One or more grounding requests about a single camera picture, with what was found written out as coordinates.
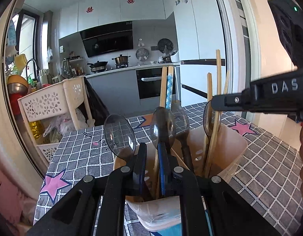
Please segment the plain bamboo chopstick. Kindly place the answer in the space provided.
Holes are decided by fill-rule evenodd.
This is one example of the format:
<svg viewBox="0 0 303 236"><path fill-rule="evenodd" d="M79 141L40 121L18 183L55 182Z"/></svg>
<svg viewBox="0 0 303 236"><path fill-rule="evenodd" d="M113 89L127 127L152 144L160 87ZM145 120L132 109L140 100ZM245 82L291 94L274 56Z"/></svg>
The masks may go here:
<svg viewBox="0 0 303 236"><path fill-rule="evenodd" d="M208 150L208 158L206 160L206 166L204 171L204 177L206 178L209 178L211 173L215 148L217 147L217 138L218 138L219 125L220 125L220 117L221 117L222 65L221 65L220 50L216 50L216 60L217 60L217 94L213 96L211 100L211 107L214 110L214 123L213 123L213 133L210 139L210 145Z"/></svg>

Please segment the clear spoon dark handle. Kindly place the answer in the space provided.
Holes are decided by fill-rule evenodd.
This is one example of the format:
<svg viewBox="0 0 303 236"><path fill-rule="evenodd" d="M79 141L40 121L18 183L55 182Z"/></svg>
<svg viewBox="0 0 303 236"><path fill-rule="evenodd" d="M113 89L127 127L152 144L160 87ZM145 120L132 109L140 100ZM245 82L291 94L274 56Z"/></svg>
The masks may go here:
<svg viewBox="0 0 303 236"><path fill-rule="evenodd" d="M164 107L156 108L152 115L150 134L156 148L152 189L156 191L156 187L159 185L160 196L167 197L171 191L170 180L172 177L169 156L176 135L174 115L170 110Z"/></svg>

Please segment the blue patterned chopstick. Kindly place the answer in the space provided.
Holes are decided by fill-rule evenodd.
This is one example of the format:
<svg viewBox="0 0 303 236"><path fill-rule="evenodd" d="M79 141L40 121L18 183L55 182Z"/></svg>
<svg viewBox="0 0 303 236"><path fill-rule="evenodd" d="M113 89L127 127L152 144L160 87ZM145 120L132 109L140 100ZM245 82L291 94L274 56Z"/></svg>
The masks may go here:
<svg viewBox="0 0 303 236"><path fill-rule="evenodd" d="M165 107L166 102L166 87L167 87L167 67L162 67L162 79L160 88L160 107ZM154 172L158 172L158 152L155 152Z"/></svg>
<svg viewBox="0 0 303 236"><path fill-rule="evenodd" d="M172 104L173 79L174 79L174 67L169 66L167 73L166 102L165 102L165 107L168 110L171 109L171 104Z"/></svg>

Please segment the beige plastic utensil holder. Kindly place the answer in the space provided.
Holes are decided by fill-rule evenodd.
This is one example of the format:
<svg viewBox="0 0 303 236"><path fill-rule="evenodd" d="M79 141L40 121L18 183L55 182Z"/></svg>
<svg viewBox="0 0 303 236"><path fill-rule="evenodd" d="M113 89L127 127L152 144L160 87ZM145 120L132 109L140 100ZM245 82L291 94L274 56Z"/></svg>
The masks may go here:
<svg viewBox="0 0 303 236"><path fill-rule="evenodd" d="M190 130L187 144L194 162L195 174L202 176L202 148L206 136L202 126ZM227 183L238 167L239 160L247 149L247 141L237 131L221 125L213 152L209 177L218 175ZM144 202L141 197L126 197L126 203L137 215L142 226L150 232L159 232L181 223L179 197L168 197Z"/></svg>

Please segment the long bamboo strip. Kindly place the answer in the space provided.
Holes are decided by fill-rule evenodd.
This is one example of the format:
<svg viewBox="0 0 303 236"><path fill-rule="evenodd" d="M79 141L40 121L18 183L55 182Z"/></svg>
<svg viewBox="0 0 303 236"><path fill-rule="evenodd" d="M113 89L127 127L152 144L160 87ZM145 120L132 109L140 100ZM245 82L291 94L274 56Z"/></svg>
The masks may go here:
<svg viewBox="0 0 303 236"><path fill-rule="evenodd" d="M228 86L229 86L229 77L230 77L230 71L228 70L227 73L226 73L226 80L225 80L225 85L224 85L224 88L223 88L223 94L227 94L228 92Z"/></svg>

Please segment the grey checkered tablecloth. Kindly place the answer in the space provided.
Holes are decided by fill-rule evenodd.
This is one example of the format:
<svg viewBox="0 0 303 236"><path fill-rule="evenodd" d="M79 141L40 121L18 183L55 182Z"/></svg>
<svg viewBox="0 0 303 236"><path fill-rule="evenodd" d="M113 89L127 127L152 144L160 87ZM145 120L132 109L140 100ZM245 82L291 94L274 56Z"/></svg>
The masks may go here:
<svg viewBox="0 0 303 236"><path fill-rule="evenodd" d="M303 214L299 152L233 113L223 113L221 121L247 141L230 186L281 235L294 235ZM85 175L110 174L114 159L102 126L65 134L47 169L34 220L40 220Z"/></svg>

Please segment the black spoon on table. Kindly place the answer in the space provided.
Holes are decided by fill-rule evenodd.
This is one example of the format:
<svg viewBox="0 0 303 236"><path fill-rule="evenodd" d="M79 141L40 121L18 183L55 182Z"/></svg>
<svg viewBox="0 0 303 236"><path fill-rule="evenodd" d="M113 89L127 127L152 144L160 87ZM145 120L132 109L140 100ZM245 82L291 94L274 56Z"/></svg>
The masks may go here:
<svg viewBox="0 0 303 236"><path fill-rule="evenodd" d="M110 114L104 122L104 136L110 150L128 162L135 154L136 138L128 120L120 114Z"/></svg>
<svg viewBox="0 0 303 236"><path fill-rule="evenodd" d="M187 144L189 134L189 120L184 108L180 105L179 101L173 102L171 105L171 112L174 115L174 122L176 128L176 139L181 143L181 151L183 161L190 171L194 172L194 166L190 148Z"/></svg>

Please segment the spoon in holder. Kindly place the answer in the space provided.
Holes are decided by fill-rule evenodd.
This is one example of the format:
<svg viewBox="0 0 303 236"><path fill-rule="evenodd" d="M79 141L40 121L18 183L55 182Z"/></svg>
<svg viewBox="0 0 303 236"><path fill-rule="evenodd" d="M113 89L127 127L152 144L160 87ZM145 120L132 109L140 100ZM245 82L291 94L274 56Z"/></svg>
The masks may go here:
<svg viewBox="0 0 303 236"><path fill-rule="evenodd" d="M211 107L211 102L208 101L203 113L203 128L207 137L212 136L213 123L214 123L214 110Z"/></svg>

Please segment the black bag hanging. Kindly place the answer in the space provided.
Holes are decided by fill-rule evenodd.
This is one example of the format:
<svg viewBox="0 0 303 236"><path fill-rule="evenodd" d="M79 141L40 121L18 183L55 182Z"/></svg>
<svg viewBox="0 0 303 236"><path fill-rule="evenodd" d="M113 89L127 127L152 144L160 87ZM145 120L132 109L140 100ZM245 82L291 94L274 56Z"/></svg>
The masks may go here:
<svg viewBox="0 0 303 236"><path fill-rule="evenodd" d="M106 118L110 115L106 105L100 99L95 92L89 81L84 78L86 93L89 103L89 108L92 114L92 118L95 120L95 126L101 126L106 121Z"/></svg>

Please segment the beige perforated storage rack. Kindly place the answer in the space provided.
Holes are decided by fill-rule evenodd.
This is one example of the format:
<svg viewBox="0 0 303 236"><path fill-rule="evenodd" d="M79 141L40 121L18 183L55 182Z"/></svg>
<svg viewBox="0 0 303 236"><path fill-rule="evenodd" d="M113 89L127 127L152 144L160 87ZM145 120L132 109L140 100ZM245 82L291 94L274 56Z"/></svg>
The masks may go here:
<svg viewBox="0 0 303 236"><path fill-rule="evenodd" d="M74 130L80 130L82 125L78 119L76 109L81 104L84 104L87 114L87 126L94 126L95 120L89 107L84 76L66 79L60 83L42 88L18 99L18 104L25 128L45 165L49 165L52 161L58 144L47 143L46 138L43 136L35 139L30 129L30 123L40 121L46 125L52 118L67 113L72 118Z"/></svg>

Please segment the white refrigerator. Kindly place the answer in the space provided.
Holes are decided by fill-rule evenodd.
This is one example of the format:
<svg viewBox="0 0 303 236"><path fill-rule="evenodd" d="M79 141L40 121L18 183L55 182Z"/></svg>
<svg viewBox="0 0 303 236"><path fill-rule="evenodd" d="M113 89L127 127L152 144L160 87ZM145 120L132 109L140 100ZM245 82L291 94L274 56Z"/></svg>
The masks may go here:
<svg viewBox="0 0 303 236"><path fill-rule="evenodd" d="M170 0L173 9L180 59L180 83L208 91L207 74L217 90L216 51L226 76L226 49L217 0Z"/></svg>

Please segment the black built-in oven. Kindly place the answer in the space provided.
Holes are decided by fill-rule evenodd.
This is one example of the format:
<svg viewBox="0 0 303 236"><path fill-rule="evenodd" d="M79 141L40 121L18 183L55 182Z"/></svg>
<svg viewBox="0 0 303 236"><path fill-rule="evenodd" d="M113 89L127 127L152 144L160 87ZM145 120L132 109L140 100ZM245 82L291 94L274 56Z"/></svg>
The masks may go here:
<svg viewBox="0 0 303 236"><path fill-rule="evenodd" d="M162 67L137 70L136 78L141 100L160 97Z"/></svg>

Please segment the black wok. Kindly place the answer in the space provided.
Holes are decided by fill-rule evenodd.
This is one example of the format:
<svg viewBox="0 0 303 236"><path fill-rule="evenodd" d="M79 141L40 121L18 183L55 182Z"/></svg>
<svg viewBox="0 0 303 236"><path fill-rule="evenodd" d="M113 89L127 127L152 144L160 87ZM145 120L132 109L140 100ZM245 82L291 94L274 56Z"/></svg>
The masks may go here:
<svg viewBox="0 0 303 236"><path fill-rule="evenodd" d="M107 61L97 61L95 63L88 63L92 73L101 73L107 69Z"/></svg>

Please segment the brass cooking pot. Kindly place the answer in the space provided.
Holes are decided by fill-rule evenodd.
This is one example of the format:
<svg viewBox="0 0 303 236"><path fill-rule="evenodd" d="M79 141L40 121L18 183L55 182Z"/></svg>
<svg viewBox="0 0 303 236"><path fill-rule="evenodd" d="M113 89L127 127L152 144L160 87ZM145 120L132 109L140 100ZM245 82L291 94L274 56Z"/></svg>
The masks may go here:
<svg viewBox="0 0 303 236"><path fill-rule="evenodd" d="M116 65L123 65L123 64L128 64L128 58L130 57L131 56L120 54L118 57L112 59L115 61Z"/></svg>

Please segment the black range hood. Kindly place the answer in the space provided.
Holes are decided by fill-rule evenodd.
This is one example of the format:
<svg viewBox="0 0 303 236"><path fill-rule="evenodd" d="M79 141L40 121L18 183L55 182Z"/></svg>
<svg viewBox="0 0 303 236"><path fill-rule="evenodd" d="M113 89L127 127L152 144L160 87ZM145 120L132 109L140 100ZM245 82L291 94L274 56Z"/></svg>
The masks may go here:
<svg viewBox="0 0 303 236"><path fill-rule="evenodd" d="M132 21L100 25L79 33L89 58L133 49Z"/></svg>

